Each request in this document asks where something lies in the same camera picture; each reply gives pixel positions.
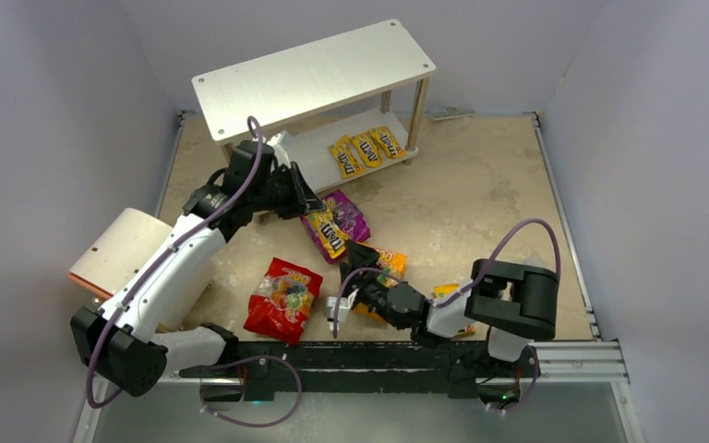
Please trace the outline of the yellow M&M candy bag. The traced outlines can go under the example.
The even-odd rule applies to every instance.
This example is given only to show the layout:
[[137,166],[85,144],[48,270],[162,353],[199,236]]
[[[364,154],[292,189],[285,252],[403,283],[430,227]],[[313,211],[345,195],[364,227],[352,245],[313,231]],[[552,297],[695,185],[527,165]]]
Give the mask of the yellow M&M candy bag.
[[383,160],[379,148],[368,132],[351,137],[350,141],[366,167],[378,168],[382,165]]

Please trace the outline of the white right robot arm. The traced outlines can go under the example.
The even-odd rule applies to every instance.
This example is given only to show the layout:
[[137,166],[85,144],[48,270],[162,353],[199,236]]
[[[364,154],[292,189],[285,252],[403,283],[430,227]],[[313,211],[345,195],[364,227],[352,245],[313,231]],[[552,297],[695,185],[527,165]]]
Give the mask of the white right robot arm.
[[451,303],[431,299],[407,282],[389,287],[379,280],[379,252],[348,240],[347,259],[339,265],[342,298],[363,305],[396,329],[425,346],[445,344],[474,323],[490,327],[487,352],[503,362],[515,362],[530,341],[556,336],[560,277],[549,269],[485,258],[476,260],[472,279],[483,279]]

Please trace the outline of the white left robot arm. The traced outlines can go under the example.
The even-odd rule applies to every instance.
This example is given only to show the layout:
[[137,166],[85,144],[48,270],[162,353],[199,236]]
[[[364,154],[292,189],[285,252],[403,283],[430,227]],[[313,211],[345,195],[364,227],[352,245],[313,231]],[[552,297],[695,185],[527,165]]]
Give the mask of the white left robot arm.
[[322,207],[285,147],[261,138],[237,145],[228,166],[191,193],[171,232],[136,275],[100,307],[81,307],[71,318],[87,367],[89,404],[105,404],[95,398],[95,376],[139,397],[166,374],[218,363],[237,340],[233,333],[214,324],[160,333],[162,315],[190,294],[204,265],[255,213],[291,220]]

